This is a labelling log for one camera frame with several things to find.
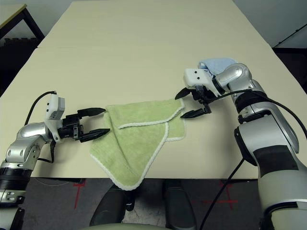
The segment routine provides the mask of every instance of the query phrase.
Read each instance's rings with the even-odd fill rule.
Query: white tabletop
[[[78,38],[74,33],[80,18],[88,25],[79,27]],[[69,21],[76,28],[69,27]],[[71,32],[60,36],[64,25]],[[95,36],[86,35],[89,28]],[[43,92],[56,90],[65,98],[64,115],[87,107],[174,98],[184,87],[184,68],[216,57],[245,63],[271,98],[290,107],[307,124],[305,92],[232,1],[74,2],[0,98],[2,155]],[[47,100],[37,104],[30,122],[43,121]],[[184,102],[187,111],[201,107],[190,96]],[[214,102],[211,109],[212,114],[187,121],[185,139],[164,144],[147,178],[230,174],[241,159],[233,136],[237,112],[230,98]],[[304,134],[282,112],[299,137],[299,159],[307,164]],[[81,122],[87,130],[103,126],[102,116]],[[89,156],[90,145],[66,140],[56,146],[55,163],[38,162],[32,176],[107,177]],[[49,157],[48,150],[44,148],[41,157]],[[234,177],[256,178],[257,168],[245,162]]]
[[[26,4],[0,5],[0,29],[26,7]]]

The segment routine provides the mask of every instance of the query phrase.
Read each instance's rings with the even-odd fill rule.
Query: red tape mark
[[[78,200],[79,200],[79,194],[80,194],[80,188],[81,187],[85,187],[85,181],[82,184],[78,184],[78,183],[73,183],[74,187],[78,187],[78,191],[77,191],[77,195],[76,195],[76,199],[75,199],[75,207],[73,209],[77,208],[77,204],[78,204]]]
[[[230,198],[230,192],[229,192],[229,188],[231,188],[232,187],[232,184],[228,184],[228,185],[226,185],[226,193],[227,193],[227,198],[228,198],[228,201],[232,201],[232,199]],[[229,207],[230,207],[230,209],[231,210],[234,210],[234,207],[232,206],[232,203],[233,202],[227,202],[227,203],[229,203]]]
[[[202,200],[202,202],[204,203],[204,204],[210,204],[210,203],[212,203],[213,201],[212,200]],[[238,203],[238,200],[217,200],[216,201],[217,203],[219,203],[219,204],[233,204],[233,203]]]

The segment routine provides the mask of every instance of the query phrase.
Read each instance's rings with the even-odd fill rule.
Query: green towel
[[[93,141],[91,156],[121,189],[140,185],[165,141],[184,138],[182,100],[109,105],[104,115],[111,130]]]

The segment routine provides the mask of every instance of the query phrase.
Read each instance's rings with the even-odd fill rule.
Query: gray floor
[[[135,209],[126,212],[123,222],[165,226],[162,182],[159,179],[143,181]],[[199,227],[221,182],[183,180],[182,184],[191,200]],[[87,179],[85,186],[80,187],[77,207],[74,208],[78,191],[74,183],[32,178],[22,205],[26,211],[23,230],[77,230],[88,226],[98,203],[111,185],[109,179]],[[260,217],[257,181],[239,182],[230,185],[228,192],[223,192],[204,229],[258,230]]]

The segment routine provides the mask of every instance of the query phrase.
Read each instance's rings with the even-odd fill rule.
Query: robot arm
[[[209,103],[225,92],[250,90],[232,94],[240,123],[235,138],[243,158],[259,170],[262,228],[306,229],[307,168],[296,157],[297,137],[277,106],[266,99],[247,66],[233,64],[213,79],[201,69],[186,69],[184,81],[187,87],[176,99],[191,92],[205,108],[187,112],[182,118],[210,113]]]
[[[78,110],[76,114],[61,119],[65,110],[64,98],[52,94],[47,103],[44,122],[22,127],[16,140],[9,146],[5,160],[0,166],[0,229],[21,229],[24,210],[18,205],[24,202],[25,189],[37,160],[53,163],[53,150],[63,138],[74,138],[80,142],[96,139],[110,129],[96,129],[83,133],[80,119],[105,111],[101,108]],[[51,161],[39,158],[45,144],[50,143]]]

